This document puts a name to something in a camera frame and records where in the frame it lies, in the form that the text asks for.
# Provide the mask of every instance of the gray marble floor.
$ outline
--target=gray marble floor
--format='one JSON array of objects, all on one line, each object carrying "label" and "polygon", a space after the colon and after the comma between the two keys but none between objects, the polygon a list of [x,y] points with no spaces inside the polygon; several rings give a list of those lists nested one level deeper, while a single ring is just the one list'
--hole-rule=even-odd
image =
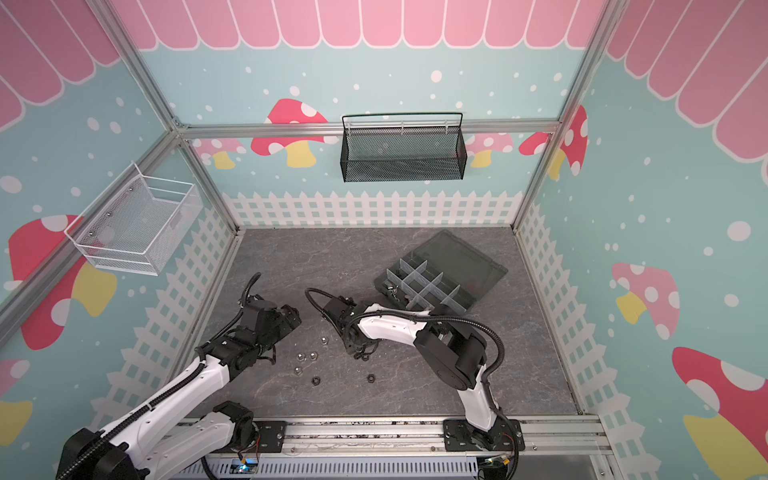
[{"label": "gray marble floor", "polygon": [[[455,228],[509,272],[468,316],[494,329],[506,358],[491,376],[494,397],[508,415],[573,414],[575,405],[562,366],[508,228]],[[347,356],[341,339],[304,297],[314,286],[355,300],[383,302],[373,279],[437,232],[430,228],[328,228],[248,230],[204,332],[209,338],[237,312],[237,299],[256,271],[252,293],[300,311],[302,324],[277,344],[277,364],[258,362],[196,410],[204,415],[226,399],[256,416],[461,415],[455,390],[427,366],[412,346],[382,342],[368,362]],[[323,346],[320,337],[330,341]],[[488,357],[495,347],[488,342]],[[298,353],[319,358],[299,362]],[[295,376],[293,368],[303,367]],[[368,374],[376,381],[368,383]],[[311,379],[321,383],[313,386]]]}]

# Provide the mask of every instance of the black mounting plate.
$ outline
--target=black mounting plate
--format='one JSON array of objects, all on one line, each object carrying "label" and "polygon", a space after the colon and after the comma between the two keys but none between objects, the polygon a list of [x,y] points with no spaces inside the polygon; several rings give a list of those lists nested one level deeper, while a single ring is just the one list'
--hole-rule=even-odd
[{"label": "black mounting plate", "polygon": [[[283,442],[286,439],[286,425],[287,422],[261,422],[256,420],[253,422],[259,428],[258,435],[261,435],[259,439],[259,453],[280,453],[283,451]],[[256,451],[256,446],[246,450],[247,453],[253,453]]]},{"label": "black mounting plate", "polygon": [[482,450],[479,445],[472,441],[472,434],[479,433],[485,434],[485,437],[491,439],[492,447],[488,449],[490,452],[510,452],[512,450],[510,440],[505,436],[515,440],[518,446],[518,451],[525,450],[525,440],[523,439],[522,430],[520,430],[520,422],[510,419],[512,429],[509,428],[507,422],[501,419],[496,419],[496,423],[487,432],[479,431],[465,419],[457,420],[444,420],[442,423],[442,430],[445,435],[445,450],[447,452],[479,452]]}]

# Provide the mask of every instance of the white picket fence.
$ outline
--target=white picket fence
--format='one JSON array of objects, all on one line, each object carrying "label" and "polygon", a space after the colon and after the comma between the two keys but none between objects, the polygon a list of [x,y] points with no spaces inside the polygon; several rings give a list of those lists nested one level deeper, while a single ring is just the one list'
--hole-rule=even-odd
[{"label": "white picket fence", "polygon": [[532,204],[519,231],[565,367],[577,380],[574,387],[587,411],[602,417],[624,475],[635,480],[649,476],[657,480],[661,461],[643,448],[641,436],[645,427],[630,419],[630,397],[619,393],[614,383],[617,371],[605,364],[606,346],[594,340],[595,324],[584,317],[587,306],[578,302],[578,287],[568,282],[570,270],[562,268],[563,256],[555,251],[557,242],[550,240],[545,218],[539,214],[539,206]]},{"label": "white picket fence", "polygon": [[475,192],[467,196],[458,191],[451,196],[426,192],[417,197],[413,192],[404,196],[395,192],[387,197],[379,192],[371,197],[363,192],[355,197],[347,192],[341,197],[332,192],[324,197],[318,192],[309,197],[302,192],[298,197],[286,193],[223,198],[239,224],[247,227],[500,227],[515,219],[523,193],[494,197],[488,192],[480,197]]},{"label": "white picket fence", "polygon": [[96,411],[91,430],[130,412],[165,383],[230,236],[213,209],[205,209],[205,218],[198,218],[197,224],[192,243],[184,244],[184,258],[174,258],[176,273],[166,273],[167,287],[156,290],[157,306],[146,309],[147,325],[134,328],[136,344],[121,350],[123,368],[107,374],[109,393],[91,400]]}]

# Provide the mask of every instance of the black mesh basket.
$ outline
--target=black mesh basket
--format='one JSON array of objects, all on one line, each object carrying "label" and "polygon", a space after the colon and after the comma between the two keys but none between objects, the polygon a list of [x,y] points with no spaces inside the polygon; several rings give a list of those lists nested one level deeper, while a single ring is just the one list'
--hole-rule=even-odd
[{"label": "black mesh basket", "polygon": [[464,178],[467,150],[462,118],[453,112],[343,116],[344,181]]}]

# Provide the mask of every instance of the white mesh basket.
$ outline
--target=white mesh basket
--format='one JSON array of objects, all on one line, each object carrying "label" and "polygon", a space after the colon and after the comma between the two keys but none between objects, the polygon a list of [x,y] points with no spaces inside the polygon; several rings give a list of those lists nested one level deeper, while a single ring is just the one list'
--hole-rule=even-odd
[{"label": "white mesh basket", "polygon": [[86,224],[79,225],[84,211],[65,233],[96,268],[156,276],[202,209],[195,184],[140,172]]}]

